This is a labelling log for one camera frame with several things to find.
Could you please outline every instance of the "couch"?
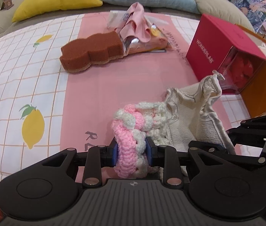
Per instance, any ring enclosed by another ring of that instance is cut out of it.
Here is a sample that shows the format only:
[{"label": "couch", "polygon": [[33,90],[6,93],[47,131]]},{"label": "couch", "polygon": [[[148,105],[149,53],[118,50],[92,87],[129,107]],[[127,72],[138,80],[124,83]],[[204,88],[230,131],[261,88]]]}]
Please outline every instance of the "couch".
[{"label": "couch", "polygon": [[[19,5],[23,1],[24,0],[13,0],[14,6],[12,8],[10,8],[9,10],[0,11],[0,37],[6,35],[8,33],[11,33],[13,31],[16,31],[18,29],[29,26],[29,25],[34,25],[34,24],[37,24],[39,22],[43,22],[43,21],[46,21],[49,19],[64,17],[67,15],[74,15],[74,14],[81,14],[81,13],[92,13],[92,12],[103,12],[103,11],[110,11],[110,10],[127,10],[128,9],[128,7],[126,7],[126,6],[118,6],[118,5],[111,5],[108,3],[104,3],[100,7],[95,7],[95,8],[90,8],[90,9],[66,10],[66,11],[59,10],[59,11],[54,11],[54,12],[49,12],[49,13],[37,15],[37,16],[34,16],[30,19],[26,19],[26,20],[23,20],[20,22],[12,23],[13,15],[14,15],[16,9],[19,7]],[[233,9],[235,10],[236,13],[240,12],[239,9],[238,8],[235,9],[234,5],[232,3],[230,3],[229,1],[222,0],[222,3],[227,3],[227,5],[233,6]],[[205,1],[204,2],[199,1],[199,4],[206,4],[206,2]],[[200,17],[201,17],[200,14],[194,14],[194,13],[179,11],[179,10],[175,10],[175,9],[168,9],[168,8],[145,7],[145,11],[146,12],[153,12],[153,13],[165,13],[165,14],[170,14],[170,15],[177,15],[177,16],[182,16],[182,17],[187,17],[187,18],[192,18],[192,19],[200,19]],[[231,13],[227,12],[227,14],[225,14],[225,15],[223,14],[223,16],[221,16],[221,18],[230,21],[229,16],[231,16],[234,19],[233,23],[239,23],[239,20],[237,21],[235,19],[237,17],[236,13],[233,16],[233,15],[231,15]],[[242,12],[240,12],[240,13],[241,14],[239,14],[239,16],[245,21],[246,17],[243,16]]]}]

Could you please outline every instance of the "beige sofa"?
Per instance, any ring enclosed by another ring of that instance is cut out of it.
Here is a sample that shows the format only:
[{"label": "beige sofa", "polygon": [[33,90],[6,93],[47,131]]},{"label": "beige sofa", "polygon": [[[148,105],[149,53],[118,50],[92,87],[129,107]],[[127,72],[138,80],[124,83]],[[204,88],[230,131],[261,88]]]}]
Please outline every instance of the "beige sofa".
[{"label": "beige sofa", "polygon": [[[34,16],[30,19],[26,19],[26,20],[23,20],[20,22],[12,23],[11,21],[12,21],[14,12],[16,11],[16,9],[19,7],[19,5],[23,1],[24,0],[13,0],[14,6],[12,8],[10,8],[9,10],[0,11],[0,37],[2,37],[5,34],[16,31],[18,29],[29,26],[29,25],[34,25],[34,24],[37,24],[39,22],[43,22],[43,21],[46,21],[49,19],[64,17],[67,15],[128,9],[128,7],[110,5],[110,4],[104,3],[101,7],[90,8],[90,9],[67,10],[67,11],[59,10],[59,11],[55,11],[55,12],[49,12],[49,13],[44,13],[42,15]],[[239,23],[245,27],[251,27],[252,28],[248,19],[242,14],[242,12],[238,8],[236,8],[232,3],[228,2],[227,0],[221,0],[221,2],[223,3],[223,5],[221,7],[224,7],[224,3],[227,4],[228,6],[233,6],[233,9],[235,10],[235,13],[233,13],[233,14],[235,16],[232,16],[232,18],[231,18],[232,23]],[[200,4],[206,4],[206,1],[203,1],[201,3],[199,2],[199,5]],[[199,11],[201,11],[201,13],[206,12],[206,11],[203,11],[202,6],[198,6],[198,9],[199,9]],[[199,15],[199,14],[193,14],[193,13],[188,13],[188,12],[179,11],[179,10],[175,10],[175,9],[167,9],[167,8],[147,8],[146,7],[145,10],[147,12],[165,13],[165,14],[177,15],[177,16],[182,16],[182,17],[187,17],[187,18],[192,18],[192,19],[200,19],[200,17],[201,17],[201,15]],[[214,9],[209,8],[208,13],[215,15],[216,12],[214,11],[213,13],[211,13],[212,10],[214,10]],[[219,16],[219,17],[221,17],[223,19],[227,19],[227,20],[229,18],[228,16],[223,16],[223,17]]]}]

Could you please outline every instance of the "pink yarn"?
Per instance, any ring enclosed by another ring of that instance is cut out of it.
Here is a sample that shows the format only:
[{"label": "pink yarn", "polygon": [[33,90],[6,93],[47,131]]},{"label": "pink yarn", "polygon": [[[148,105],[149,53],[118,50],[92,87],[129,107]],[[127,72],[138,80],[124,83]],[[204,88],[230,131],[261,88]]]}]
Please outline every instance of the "pink yarn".
[{"label": "pink yarn", "polygon": [[[136,112],[134,105],[126,105],[124,111],[135,117],[135,129],[140,130],[144,126],[144,118],[140,112]],[[117,163],[115,172],[121,178],[127,178],[136,171],[138,154],[136,151],[137,141],[133,137],[132,130],[128,130],[122,120],[112,122],[112,130],[118,144]]]}]

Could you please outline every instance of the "brown sponge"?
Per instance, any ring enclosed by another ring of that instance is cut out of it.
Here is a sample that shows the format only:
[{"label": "brown sponge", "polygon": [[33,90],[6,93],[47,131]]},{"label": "brown sponge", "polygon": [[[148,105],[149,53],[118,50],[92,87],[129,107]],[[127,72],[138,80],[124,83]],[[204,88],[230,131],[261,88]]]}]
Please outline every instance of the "brown sponge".
[{"label": "brown sponge", "polygon": [[124,56],[123,44],[115,31],[79,38],[61,48],[60,61],[65,71],[76,73],[92,64],[106,64]]}]

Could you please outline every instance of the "white cloth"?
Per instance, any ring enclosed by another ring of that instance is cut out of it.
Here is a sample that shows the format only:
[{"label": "white cloth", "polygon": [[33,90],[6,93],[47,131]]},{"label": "white cloth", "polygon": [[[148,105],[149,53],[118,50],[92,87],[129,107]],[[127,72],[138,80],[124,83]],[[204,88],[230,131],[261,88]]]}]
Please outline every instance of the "white cloth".
[{"label": "white cloth", "polygon": [[177,151],[187,152],[189,142],[197,140],[223,144],[230,154],[235,154],[222,122],[212,109],[222,95],[218,79],[224,80],[221,74],[216,73],[194,85],[167,90],[167,138]]}]

